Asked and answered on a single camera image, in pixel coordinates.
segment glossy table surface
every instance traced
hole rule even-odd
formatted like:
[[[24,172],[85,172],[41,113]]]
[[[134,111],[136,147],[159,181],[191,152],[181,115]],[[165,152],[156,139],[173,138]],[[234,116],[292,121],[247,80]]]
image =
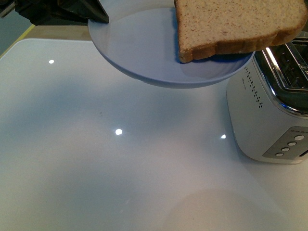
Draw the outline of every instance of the glossy table surface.
[[[0,69],[1,231],[307,230],[308,162],[238,149],[228,80],[148,85],[91,41],[25,39]]]

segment whole wheat bread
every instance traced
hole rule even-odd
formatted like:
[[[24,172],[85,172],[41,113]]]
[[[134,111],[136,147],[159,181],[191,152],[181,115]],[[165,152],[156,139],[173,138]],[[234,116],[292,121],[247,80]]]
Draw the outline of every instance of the whole wheat bread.
[[[308,18],[304,0],[174,0],[182,63],[249,53],[293,40]]]

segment white toaster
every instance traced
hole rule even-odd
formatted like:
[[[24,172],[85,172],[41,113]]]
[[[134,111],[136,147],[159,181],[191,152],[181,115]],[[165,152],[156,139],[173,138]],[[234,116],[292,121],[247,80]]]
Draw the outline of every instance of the white toaster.
[[[308,158],[308,38],[257,51],[226,87],[239,148],[258,161]]]

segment white plate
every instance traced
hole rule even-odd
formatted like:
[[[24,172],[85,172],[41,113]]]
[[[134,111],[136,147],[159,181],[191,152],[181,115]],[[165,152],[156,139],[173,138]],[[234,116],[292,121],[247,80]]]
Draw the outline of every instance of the white plate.
[[[113,16],[108,24],[89,21],[90,35],[98,51],[130,77],[161,87],[204,87],[234,75],[254,55],[215,55],[181,64],[175,8],[143,6],[135,10],[127,5],[117,11],[114,7],[106,9]]]

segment bread crust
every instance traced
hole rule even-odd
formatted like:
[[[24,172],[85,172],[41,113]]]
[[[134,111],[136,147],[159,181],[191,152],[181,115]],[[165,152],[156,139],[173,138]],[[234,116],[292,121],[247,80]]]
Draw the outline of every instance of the bread crust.
[[[189,50],[181,51],[180,41],[179,44],[179,58],[181,63],[188,63],[192,60],[199,60],[211,57],[215,54],[234,54],[234,53],[250,53],[253,51],[260,51],[268,46],[278,46],[293,40],[304,28],[306,21],[308,20],[308,10],[302,17],[301,22],[298,26],[292,29],[277,30],[275,33],[268,34],[263,37],[255,37],[250,39],[239,39],[239,40],[225,40],[217,41],[215,43],[204,44],[201,46],[195,46]],[[176,18],[178,22],[178,34],[180,33],[181,27],[181,14],[176,10]]]

